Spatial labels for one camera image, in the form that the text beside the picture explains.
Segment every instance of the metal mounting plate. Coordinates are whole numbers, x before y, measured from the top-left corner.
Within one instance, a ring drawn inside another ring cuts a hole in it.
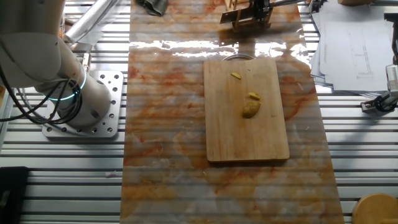
[[[67,124],[43,125],[43,135],[48,138],[112,138],[118,133],[119,112],[122,97],[123,74],[115,71],[91,71],[90,75],[105,84],[111,93],[111,104],[107,114],[96,124],[87,127],[71,127]],[[49,117],[54,109],[54,104],[49,103],[45,117]]]

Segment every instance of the potato slice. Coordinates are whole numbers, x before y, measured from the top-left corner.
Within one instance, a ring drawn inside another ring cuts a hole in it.
[[[241,75],[236,73],[236,72],[231,73],[231,75],[236,77],[236,78],[238,78],[238,79],[241,79]]]
[[[260,100],[260,96],[257,93],[249,93],[249,96],[253,99]]]
[[[242,117],[244,118],[252,118],[260,109],[260,103],[257,101],[250,101],[246,103],[242,110]]]

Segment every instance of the bamboo cutting board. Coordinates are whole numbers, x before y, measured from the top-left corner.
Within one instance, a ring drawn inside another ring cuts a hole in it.
[[[241,79],[231,75],[240,74]],[[273,58],[206,61],[205,118],[207,158],[211,162],[289,158],[284,111]],[[260,109],[242,117],[244,105],[261,97]]]

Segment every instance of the wooden lid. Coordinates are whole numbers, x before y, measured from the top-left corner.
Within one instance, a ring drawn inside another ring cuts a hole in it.
[[[393,219],[398,219],[398,200],[391,195],[368,195],[353,209],[353,224],[380,224]]]

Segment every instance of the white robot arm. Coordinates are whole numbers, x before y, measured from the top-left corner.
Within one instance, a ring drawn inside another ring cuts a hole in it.
[[[0,1],[0,83],[8,90],[34,87],[62,118],[31,121],[84,127],[108,112],[111,97],[58,37],[64,5],[65,0]]]

